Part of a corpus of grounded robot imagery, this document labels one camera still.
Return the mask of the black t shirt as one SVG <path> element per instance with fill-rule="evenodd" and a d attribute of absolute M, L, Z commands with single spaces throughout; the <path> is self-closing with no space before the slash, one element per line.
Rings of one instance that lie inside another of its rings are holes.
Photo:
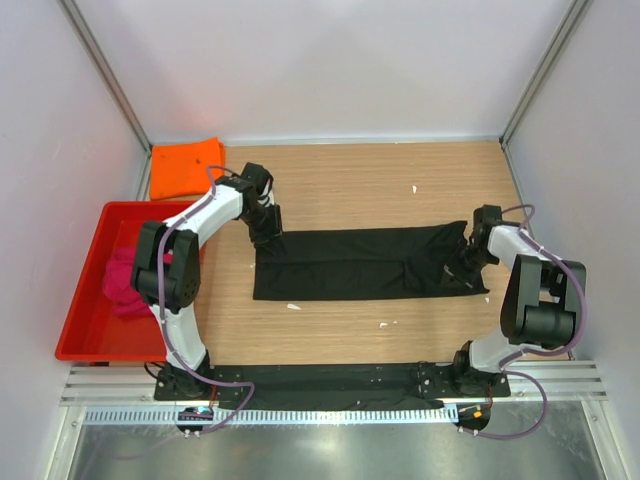
<path fill-rule="evenodd" d="M 466 223 L 422 227 L 290 231 L 255 255 L 253 298 L 356 301 L 483 295 L 445 270 L 465 243 Z"/>

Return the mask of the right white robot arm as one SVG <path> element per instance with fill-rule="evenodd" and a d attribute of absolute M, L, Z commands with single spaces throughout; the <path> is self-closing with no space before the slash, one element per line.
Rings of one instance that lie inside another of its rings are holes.
<path fill-rule="evenodd" d="M 499 206 L 473 213 L 473 229 L 444 264 L 441 284 L 471 289 L 488 265 L 510 271 L 499 326 L 458 350 L 450 367 L 450 388 L 459 396 L 480 396 L 506 381 L 505 368 L 525 354 L 567 353 L 583 334 L 587 319 L 586 266 L 562 259 L 541 246 L 521 223 L 503 218 Z"/>

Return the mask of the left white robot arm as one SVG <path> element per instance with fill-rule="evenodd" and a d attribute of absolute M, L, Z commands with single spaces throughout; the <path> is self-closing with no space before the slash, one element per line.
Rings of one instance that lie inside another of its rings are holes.
<path fill-rule="evenodd" d="M 166 361 L 157 380 L 163 395 L 199 400 L 214 386 L 194 307 L 206 242 L 228 222 L 240 220 L 256 250 L 283 251 L 272 174 L 255 163 L 247 163 L 239 174 L 223 171 L 193 205 L 167 220 L 147 221 L 139 232 L 131 286 L 153 313 L 165 345 Z"/>

